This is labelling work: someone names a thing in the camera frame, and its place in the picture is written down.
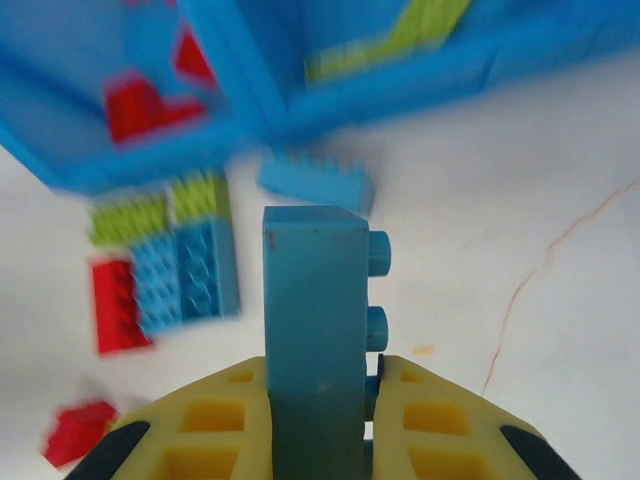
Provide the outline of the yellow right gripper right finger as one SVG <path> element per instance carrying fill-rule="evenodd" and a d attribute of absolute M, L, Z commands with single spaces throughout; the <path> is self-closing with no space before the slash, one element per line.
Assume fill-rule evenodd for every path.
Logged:
<path fill-rule="evenodd" d="M 374 478 L 577 478 L 527 422 L 403 357 L 382 361 Z"/>

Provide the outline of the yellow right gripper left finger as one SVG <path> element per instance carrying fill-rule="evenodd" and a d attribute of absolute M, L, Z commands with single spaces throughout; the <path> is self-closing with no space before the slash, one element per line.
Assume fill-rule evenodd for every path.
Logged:
<path fill-rule="evenodd" d="M 71 479 L 270 479 L 265 360 L 253 357 L 122 416 Z"/>

